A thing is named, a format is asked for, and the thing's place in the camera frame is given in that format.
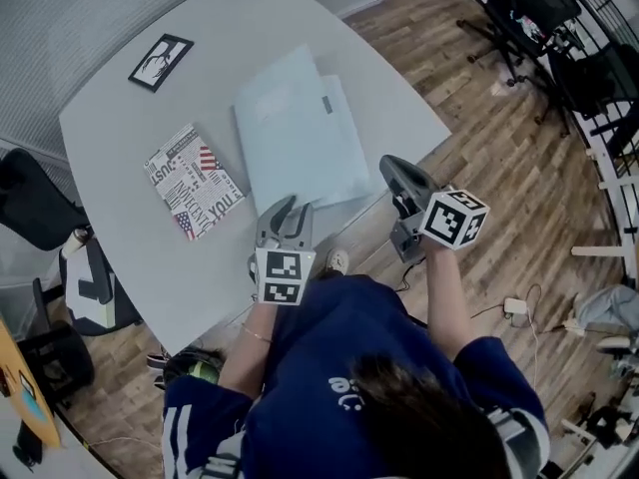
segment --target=american flag print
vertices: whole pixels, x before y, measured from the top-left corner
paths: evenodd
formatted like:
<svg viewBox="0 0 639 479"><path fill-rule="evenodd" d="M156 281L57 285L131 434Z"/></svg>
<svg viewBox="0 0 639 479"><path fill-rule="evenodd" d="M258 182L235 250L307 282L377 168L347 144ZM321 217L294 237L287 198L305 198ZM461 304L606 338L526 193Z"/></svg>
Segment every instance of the american flag print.
<svg viewBox="0 0 639 479"><path fill-rule="evenodd" d="M189 218L189 213L182 212L175 215L175 219L182 228L182 231L185 232L189 241L193 241L196 238L196 234L193 232L193 226L191 225L191 219Z"/></svg>
<svg viewBox="0 0 639 479"><path fill-rule="evenodd" d="M215 155L207 146L200 147L200 170L218 171L222 166Z"/></svg>

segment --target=gray pants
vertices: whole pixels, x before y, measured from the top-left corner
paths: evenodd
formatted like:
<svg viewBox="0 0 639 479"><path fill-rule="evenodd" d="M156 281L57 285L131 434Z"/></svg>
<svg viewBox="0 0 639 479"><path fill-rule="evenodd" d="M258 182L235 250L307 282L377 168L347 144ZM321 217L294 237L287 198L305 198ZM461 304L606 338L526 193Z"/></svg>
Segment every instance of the gray pants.
<svg viewBox="0 0 639 479"><path fill-rule="evenodd" d="M611 285L584 300L575 309L579 326L613 323L639 332L639 293L625 285Z"/></svg>

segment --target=green object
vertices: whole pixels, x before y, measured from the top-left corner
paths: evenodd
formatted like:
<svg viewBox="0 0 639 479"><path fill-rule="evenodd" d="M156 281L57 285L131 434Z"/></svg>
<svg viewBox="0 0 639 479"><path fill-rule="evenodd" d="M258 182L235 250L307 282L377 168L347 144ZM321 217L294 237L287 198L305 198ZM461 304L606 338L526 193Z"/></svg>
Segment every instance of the green object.
<svg viewBox="0 0 639 479"><path fill-rule="evenodd" d="M198 362L189 367L189 374L196 378L205 379L214 385L217 385L218 380L220 379L220 373L218 370L213 365L205 362Z"/></svg>

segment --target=power adapter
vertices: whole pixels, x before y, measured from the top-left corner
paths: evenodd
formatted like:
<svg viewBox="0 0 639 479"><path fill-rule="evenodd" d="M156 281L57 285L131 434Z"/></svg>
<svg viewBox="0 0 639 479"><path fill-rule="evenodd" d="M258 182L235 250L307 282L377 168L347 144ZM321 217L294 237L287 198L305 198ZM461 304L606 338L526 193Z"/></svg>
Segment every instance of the power adapter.
<svg viewBox="0 0 639 479"><path fill-rule="evenodd" d="M508 314L522 314L528 313L528 305L522 299L507 298L503 302L503 311Z"/></svg>

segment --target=dark hair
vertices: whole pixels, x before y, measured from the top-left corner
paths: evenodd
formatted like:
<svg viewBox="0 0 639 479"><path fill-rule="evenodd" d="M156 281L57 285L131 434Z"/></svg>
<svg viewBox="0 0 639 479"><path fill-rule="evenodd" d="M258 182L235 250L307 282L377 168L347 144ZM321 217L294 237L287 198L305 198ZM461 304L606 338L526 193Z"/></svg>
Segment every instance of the dark hair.
<svg viewBox="0 0 639 479"><path fill-rule="evenodd" d="M388 464L409 479L510 478L501 439L486 415L384 356L352 368L364 423Z"/></svg>

